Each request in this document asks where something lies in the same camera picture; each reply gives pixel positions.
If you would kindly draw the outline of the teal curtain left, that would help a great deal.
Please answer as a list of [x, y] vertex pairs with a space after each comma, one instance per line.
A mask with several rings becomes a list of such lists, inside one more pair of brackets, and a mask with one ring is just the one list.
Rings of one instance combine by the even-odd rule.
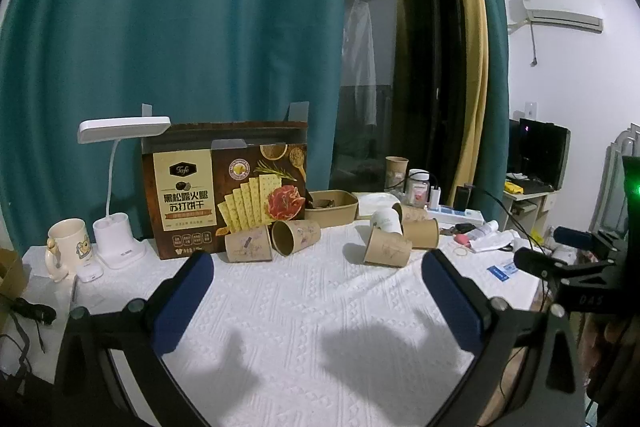
[[1, 211], [13, 247], [65, 218], [151, 232], [140, 145], [82, 146], [81, 122], [281, 120], [308, 102], [310, 188], [329, 184], [344, 0], [9, 0], [1, 24]]

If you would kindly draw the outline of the yellow curtain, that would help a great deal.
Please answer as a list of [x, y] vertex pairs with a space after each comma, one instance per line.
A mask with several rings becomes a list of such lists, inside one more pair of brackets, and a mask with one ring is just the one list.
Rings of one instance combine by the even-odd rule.
[[464, 126], [452, 193], [474, 181], [482, 139], [488, 87], [488, 27], [485, 0], [462, 0], [465, 35]]

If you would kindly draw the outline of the clear jar white lid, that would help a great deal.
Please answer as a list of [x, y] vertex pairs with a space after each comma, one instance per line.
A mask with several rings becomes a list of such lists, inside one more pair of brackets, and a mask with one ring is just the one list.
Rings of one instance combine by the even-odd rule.
[[405, 195], [407, 205], [423, 208], [430, 195], [430, 173], [424, 169], [410, 169]]

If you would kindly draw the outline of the lying brown cup left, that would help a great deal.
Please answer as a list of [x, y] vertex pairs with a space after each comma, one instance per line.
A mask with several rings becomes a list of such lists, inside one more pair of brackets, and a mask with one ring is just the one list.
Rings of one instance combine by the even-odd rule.
[[224, 238], [230, 262], [263, 262], [272, 260], [269, 230], [265, 225], [236, 232]]

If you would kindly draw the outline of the teal curtain right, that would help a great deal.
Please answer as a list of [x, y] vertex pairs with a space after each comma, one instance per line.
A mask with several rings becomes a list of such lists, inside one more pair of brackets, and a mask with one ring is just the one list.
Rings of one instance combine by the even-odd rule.
[[485, 0], [488, 85], [471, 206], [487, 221], [500, 217], [509, 155], [509, 39], [504, 0]]

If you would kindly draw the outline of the black power adapter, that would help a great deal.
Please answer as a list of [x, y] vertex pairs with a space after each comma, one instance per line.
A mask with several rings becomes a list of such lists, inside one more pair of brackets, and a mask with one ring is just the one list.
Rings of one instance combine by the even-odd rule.
[[470, 199], [473, 193], [472, 185], [465, 184], [457, 186], [454, 192], [454, 210], [465, 211], [469, 208]]

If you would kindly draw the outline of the upright brown cup far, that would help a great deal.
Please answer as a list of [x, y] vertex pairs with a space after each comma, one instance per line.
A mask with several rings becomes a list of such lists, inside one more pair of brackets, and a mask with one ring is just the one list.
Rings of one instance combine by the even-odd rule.
[[401, 156], [385, 157], [384, 191], [404, 191], [409, 161]]

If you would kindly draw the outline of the white cartoon mug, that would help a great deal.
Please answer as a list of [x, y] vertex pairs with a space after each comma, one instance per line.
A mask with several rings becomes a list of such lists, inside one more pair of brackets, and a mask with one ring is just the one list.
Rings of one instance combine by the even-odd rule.
[[67, 275], [75, 274], [78, 267], [92, 258], [92, 245], [84, 220], [65, 219], [49, 229], [44, 262], [52, 280], [59, 282]]

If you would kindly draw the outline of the brown paper cup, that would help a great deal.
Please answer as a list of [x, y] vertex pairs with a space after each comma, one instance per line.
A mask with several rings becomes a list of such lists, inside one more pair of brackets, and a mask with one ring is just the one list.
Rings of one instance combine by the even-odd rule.
[[372, 228], [363, 261], [368, 265], [403, 268], [408, 265], [412, 242], [398, 233]]

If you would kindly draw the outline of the yellow object on desk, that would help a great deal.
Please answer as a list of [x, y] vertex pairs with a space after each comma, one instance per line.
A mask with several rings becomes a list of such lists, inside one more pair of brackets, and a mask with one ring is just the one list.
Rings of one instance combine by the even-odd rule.
[[504, 191], [509, 194], [523, 194], [524, 188], [510, 181], [504, 182]]

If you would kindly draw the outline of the lying brown cup right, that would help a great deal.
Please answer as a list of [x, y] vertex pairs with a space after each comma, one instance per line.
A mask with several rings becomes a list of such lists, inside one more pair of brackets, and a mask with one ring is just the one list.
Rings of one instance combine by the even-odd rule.
[[402, 231], [413, 249], [434, 249], [439, 244], [439, 225], [436, 219], [420, 221], [404, 221], [401, 223]]

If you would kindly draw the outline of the white paper cup lying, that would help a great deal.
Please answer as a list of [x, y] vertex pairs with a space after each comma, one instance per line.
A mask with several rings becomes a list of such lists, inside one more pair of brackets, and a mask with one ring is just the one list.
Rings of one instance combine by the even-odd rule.
[[393, 207], [375, 210], [370, 218], [370, 225], [374, 229], [378, 229], [388, 234], [402, 234], [402, 226], [400, 216]]

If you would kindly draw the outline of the white air conditioner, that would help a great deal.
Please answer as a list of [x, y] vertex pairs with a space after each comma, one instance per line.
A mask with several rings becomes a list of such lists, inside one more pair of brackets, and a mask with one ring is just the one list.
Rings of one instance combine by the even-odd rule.
[[604, 28], [599, 0], [509, 0], [508, 9], [513, 29], [544, 25], [602, 34]]

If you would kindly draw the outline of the lying brown cup open mouth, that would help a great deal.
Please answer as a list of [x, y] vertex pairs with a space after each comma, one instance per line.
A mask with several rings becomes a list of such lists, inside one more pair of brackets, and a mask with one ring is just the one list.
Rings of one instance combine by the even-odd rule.
[[283, 256], [318, 243], [320, 236], [320, 225], [312, 220], [276, 221], [271, 229], [273, 247]]

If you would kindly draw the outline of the lying brown cup behind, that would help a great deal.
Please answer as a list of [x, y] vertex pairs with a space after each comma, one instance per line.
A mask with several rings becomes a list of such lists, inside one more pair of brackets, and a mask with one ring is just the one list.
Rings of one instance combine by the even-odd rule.
[[399, 221], [402, 225], [430, 220], [424, 208], [402, 205], [400, 202], [395, 202], [392, 208], [398, 213]]

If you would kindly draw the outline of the white tube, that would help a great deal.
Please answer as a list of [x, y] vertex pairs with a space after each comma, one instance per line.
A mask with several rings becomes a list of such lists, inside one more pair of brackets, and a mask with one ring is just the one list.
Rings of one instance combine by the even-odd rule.
[[517, 231], [498, 230], [498, 222], [491, 220], [481, 225], [479, 228], [466, 233], [469, 241], [469, 247], [475, 254], [484, 253], [484, 251], [498, 251], [506, 248], [514, 241], [521, 238]]

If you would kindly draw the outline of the black computer monitor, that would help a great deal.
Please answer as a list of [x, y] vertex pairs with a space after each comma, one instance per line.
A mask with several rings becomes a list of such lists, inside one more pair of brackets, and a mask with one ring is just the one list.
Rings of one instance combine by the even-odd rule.
[[570, 153], [570, 130], [521, 118], [510, 121], [506, 179], [526, 194], [559, 191]]

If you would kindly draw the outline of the teal curtain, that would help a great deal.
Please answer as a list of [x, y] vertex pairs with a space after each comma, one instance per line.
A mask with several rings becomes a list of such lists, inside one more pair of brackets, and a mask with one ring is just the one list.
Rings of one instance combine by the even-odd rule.
[[504, 0], [485, 0], [488, 85], [471, 206], [487, 221], [500, 217], [509, 155], [509, 39]]
[[281, 120], [308, 102], [310, 188], [329, 184], [344, 0], [9, 0], [1, 24], [1, 211], [13, 247], [65, 218], [151, 232], [140, 145], [82, 146], [81, 122]]

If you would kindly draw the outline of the white computer desk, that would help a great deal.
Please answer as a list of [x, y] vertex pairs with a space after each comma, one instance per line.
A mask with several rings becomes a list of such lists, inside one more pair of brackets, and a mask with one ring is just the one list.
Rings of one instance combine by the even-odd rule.
[[511, 194], [504, 191], [502, 203], [508, 212], [500, 211], [499, 230], [516, 230], [521, 225], [534, 239], [543, 239], [548, 231], [547, 218], [558, 195], [558, 191], [536, 194]]

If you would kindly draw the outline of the white lace tablecloth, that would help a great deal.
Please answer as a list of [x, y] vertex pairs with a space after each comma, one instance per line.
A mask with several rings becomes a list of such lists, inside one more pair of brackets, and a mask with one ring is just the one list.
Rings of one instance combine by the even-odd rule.
[[214, 426], [423, 426], [471, 362], [421, 277], [363, 263], [367, 222], [269, 262], [215, 261], [165, 364]]

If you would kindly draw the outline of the lying brown cup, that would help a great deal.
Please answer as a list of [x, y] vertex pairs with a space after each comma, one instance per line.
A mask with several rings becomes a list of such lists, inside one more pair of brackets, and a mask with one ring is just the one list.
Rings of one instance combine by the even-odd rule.
[[400, 202], [395, 202], [392, 208], [398, 213], [399, 221], [402, 225], [430, 220], [424, 208], [402, 205]]
[[272, 260], [269, 230], [265, 225], [236, 232], [224, 238], [230, 262], [263, 262]]
[[439, 244], [439, 225], [436, 219], [420, 221], [404, 221], [401, 223], [402, 231], [413, 249], [434, 249]]

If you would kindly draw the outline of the white charger plug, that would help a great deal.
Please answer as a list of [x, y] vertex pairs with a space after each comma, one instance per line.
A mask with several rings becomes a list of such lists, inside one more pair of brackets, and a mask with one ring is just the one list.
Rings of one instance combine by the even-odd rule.
[[428, 200], [428, 208], [437, 210], [440, 203], [440, 188], [438, 186], [431, 187], [430, 199]]

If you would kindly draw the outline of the brown paper food tray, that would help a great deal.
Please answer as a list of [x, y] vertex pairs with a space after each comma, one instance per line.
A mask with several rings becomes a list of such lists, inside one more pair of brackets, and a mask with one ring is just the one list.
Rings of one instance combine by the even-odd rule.
[[320, 228], [340, 227], [355, 221], [358, 198], [343, 190], [311, 191], [307, 195], [304, 217]]

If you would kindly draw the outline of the blue card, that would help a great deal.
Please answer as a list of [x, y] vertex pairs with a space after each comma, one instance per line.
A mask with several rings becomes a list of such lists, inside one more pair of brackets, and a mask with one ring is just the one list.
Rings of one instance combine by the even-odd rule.
[[518, 274], [518, 268], [513, 262], [503, 263], [503, 265], [491, 265], [487, 271], [501, 282], [512, 279]]

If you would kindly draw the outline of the white power strip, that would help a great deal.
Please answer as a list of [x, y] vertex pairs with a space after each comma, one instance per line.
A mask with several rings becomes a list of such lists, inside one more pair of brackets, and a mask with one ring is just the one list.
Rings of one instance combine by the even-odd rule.
[[435, 219], [441, 227], [450, 228], [459, 223], [469, 223], [474, 227], [484, 225], [483, 213], [478, 210], [455, 210], [447, 206], [439, 206], [437, 209], [427, 209], [427, 217]]

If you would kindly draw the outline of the brown cracker box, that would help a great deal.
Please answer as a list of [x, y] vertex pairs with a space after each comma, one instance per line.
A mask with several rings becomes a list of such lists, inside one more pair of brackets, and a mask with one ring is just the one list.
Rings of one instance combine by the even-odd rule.
[[226, 236], [304, 217], [307, 124], [173, 124], [142, 141], [158, 257], [216, 254]]

